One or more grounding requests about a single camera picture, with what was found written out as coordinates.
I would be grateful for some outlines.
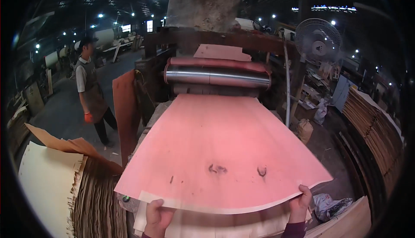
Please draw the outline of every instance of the sleeve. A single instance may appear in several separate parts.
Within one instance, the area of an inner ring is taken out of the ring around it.
[[[76,86],[78,92],[85,92],[86,72],[82,66],[78,66],[75,71]]]
[[[305,222],[287,224],[281,238],[303,238],[305,235]]]

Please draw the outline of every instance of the hand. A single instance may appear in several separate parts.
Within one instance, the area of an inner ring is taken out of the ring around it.
[[[290,224],[305,221],[305,215],[307,214],[308,206],[313,197],[307,186],[299,185],[298,189],[302,194],[288,202],[291,210],[290,219],[288,220]]]
[[[147,225],[144,228],[144,233],[151,238],[164,238],[166,229],[176,211],[173,208],[162,207],[163,203],[163,199],[157,199],[147,205]]]
[[[90,112],[84,113],[84,118],[85,118],[85,122],[87,123],[92,123],[93,119],[92,119],[92,115]]]

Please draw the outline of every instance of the concrete floor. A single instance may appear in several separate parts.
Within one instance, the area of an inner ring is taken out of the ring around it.
[[[120,75],[134,69],[134,61],[141,58],[142,51],[125,52],[119,56],[120,61],[117,63],[107,63],[107,65],[98,68],[97,77],[104,93],[104,99],[107,101],[112,114],[114,112],[114,100],[112,98],[112,80]],[[114,147],[106,148],[99,140],[94,125],[86,124],[82,106],[79,101],[79,94],[76,88],[75,80],[60,79],[53,85],[54,94],[45,104],[44,109],[29,121],[33,126],[42,128],[57,138],[76,139],[84,138],[90,142],[99,153],[105,158],[121,164],[120,141],[118,132],[114,131],[108,124],[106,125],[108,138],[115,143]],[[22,143],[18,153],[15,156],[17,167],[20,165],[24,149],[29,141],[42,144],[29,134],[28,138]]]
[[[115,64],[107,64],[97,69],[98,80],[101,84],[105,100],[114,113],[114,102],[112,98],[112,80],[134,68],[134,61],[141,58],[141,52],[126,52],[119,56],[120,61]],[[338,123],[342,119],[336,113],[330,112],[326,115],[323,126],[311,122],[314,130],[307,147],[327,168],[334,180],[317,185],[312,189],[313,195],[328,193],[334,200],[351,197],[356,199],[353,194],[352,185],[348,177],[345,165],[340,157],[332,138],[331,132],[337,129]],[[36,127],[45,129],[57,138],[75,139],[82,137],[90,142],[98,152],[105,158],[121,164],[120,145],[118,133],[107,126],[107,135],[110,140],[115,142],[113,148],[106,148],[101,144],[96,130],[92,124],[86,124],[83,118],[83,110],[79,101],[75,80],[61,79],[54,84],[54,95],[52,95],[45,108],[30,120]],[[41,144],[32,134],[22,144],[20,151],[16,155],[16,164],[20,164],[21,157],[28,142],[32,141]],[[321,222],[313,215],[313,220],[307,224],[307,229],[311,229]]]

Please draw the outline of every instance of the fan guard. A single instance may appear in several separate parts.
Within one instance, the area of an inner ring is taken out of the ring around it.
[[[340,58],[342,38],[329,22],[311,18],[301,22],[295,29],[295,46],[301,56],[311,63],[335,62]]]

